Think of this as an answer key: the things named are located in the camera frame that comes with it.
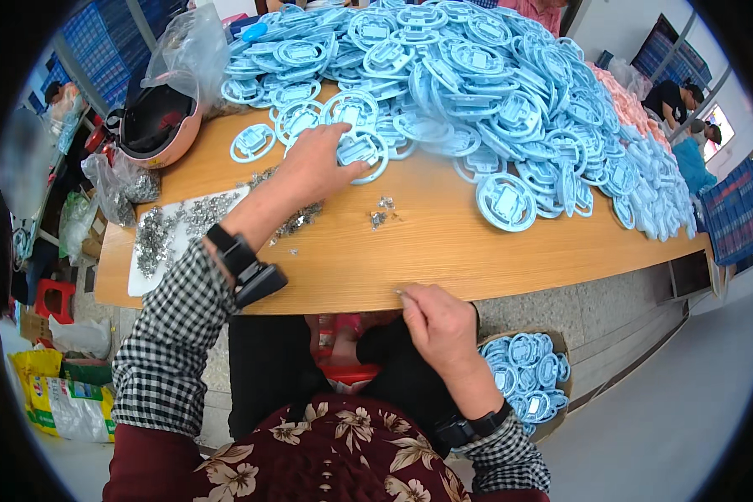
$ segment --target wrist-mounted device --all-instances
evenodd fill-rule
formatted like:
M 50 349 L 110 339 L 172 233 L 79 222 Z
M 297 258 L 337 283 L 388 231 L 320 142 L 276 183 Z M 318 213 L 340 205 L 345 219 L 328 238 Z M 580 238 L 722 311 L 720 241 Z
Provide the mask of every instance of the wrist-mounted device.
M 497 413 L 493 411 L 489 412 L 488 415 L 477 420 L 466 420 L 461 416 L 453 416 L 446 422 L 438 425 L 435 432 L 450 447 L 459 448 L 494 434 L 502 427 L 502 424 L 510 414 L 511 405 L 505 401 Z
M 236 279 L 234 304 L 243 308 L 287 286 L 287 277 L 278 265 L 257 260 L 242 236 L 230 236 L 223 227 L 214 224 L 206 237 L 218 248 L 218 257 L 226 270 Z

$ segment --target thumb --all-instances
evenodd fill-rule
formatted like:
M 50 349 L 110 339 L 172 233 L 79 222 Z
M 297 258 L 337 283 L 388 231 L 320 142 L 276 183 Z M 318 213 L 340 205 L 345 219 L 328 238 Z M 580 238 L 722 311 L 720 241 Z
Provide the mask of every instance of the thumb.
M 412 340 L 425 345 L 430 339 L 430 335 L 427 332 L 426 316 L 424 316 L 424 313 L 416 303 L 416 300 L 413 300 L 405 294 L 400 294 L 399 298 L 402 300 L 402 305 L 405 307 L 402 316 L 405 318 L 405 324 L 410 330 Z
M 362 173 L 369 169 L 371 169 L 371 165 L 366 161 L 354 161 L 348 166 L 341 167 L 343 177 L 345 177 L 348 182 L 357 179 Z

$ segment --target white board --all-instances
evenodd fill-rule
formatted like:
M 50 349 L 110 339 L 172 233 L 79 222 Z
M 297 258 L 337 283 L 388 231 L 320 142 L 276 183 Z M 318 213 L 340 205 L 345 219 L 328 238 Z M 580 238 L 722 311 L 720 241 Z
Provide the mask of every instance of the white board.
M 234 206 L 237 206 L 240 203 L 240 201 L 243 198 L 245 198 L 245 196 L 248 195 L 249 191 L 250 191 L 249 187 L 244 186 L 240 189 L 227 190 L 226 192 L 218 192 L 216 194 L 191 198 L 184 201 L 184 209 L 189 211 L 192 208 L 192 205 L 193 203 L 195 203 L 195 201 L 200 200 L 204 197 L 213 197 L 220 194 L 229 194 L 233 192 L 238 192 L 240 196 L 234 199 L 234 202 L 229 206 L 229 210 L 231 210 Z M 176 211 L 178 210 L 180 205 L 181 205 L 180 202 L 174 202 L 173 204 L 168 204 L 167 206 L 163 206 L 162 213 L 164 214 L 165 217 L 173 216 L 176 214 Z M 147 213 L 141 214 L 140 220 L 142 219 L 142 216 L 145 216 L 146 214 Z M 184 252 L 187 251 L 187 246 L 190 244 L 190 239 L 187 237 L 187 223 L 184 221 L 180 221 L 174 231 L 176 232 L 176 235 L 174 239 L 172 240 L 170 247 L 175 252 L 175 259 L 178 260 L 181 258 Z M 156 286 L 158 286 L 159 283 L 161 283 L 162 277 L 164 277 L 164 272 L 165 272 L 164 262 L 160 263 L 159 266 L 156 267 L 156 273 L 154 273 L 150 279 L 148 279 L 147 277 L 143 275 L 143 273 L 136 266 L 136 264 L 137 264 L 137 252 L 136 252 L 136 247 L 135 247 L 133 252 L 131 253 L 131 269 L 128 271 L 128 295 L 129 296 L 142 296 L 147 292 L 153 291 L 153 289 L 156 288 Z

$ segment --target maroon sleeve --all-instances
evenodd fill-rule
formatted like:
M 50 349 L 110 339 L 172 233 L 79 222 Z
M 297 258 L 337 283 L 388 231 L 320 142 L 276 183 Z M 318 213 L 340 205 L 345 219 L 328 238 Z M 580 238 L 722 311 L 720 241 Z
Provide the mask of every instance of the maroon sleeve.
M 524 490 L 499 490 L 483 495 L 470 495 L 473 502 L 549 502 L 546 493 L 535 488 Z
M 203 459 L 185 435 L 118 425 L 103 500 L 179 500 Z

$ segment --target window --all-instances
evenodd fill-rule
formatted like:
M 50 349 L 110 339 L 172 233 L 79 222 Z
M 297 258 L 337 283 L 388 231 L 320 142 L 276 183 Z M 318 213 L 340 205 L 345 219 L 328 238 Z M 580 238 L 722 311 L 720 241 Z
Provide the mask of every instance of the window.
M 711 140 L 706 141 L 706 145 L 703 147 L 703 160 L 708 162 L 720 149 L 723 148 L 733 138 L 734 132 L 731 124 L 727 121 L 722 108 L 719 105 L 714 105 L 712 111 L 703 119 L 706 122 L 711 122 L 720 127 L 720 132 L 723 136 L 723 142 L 719 145 Z

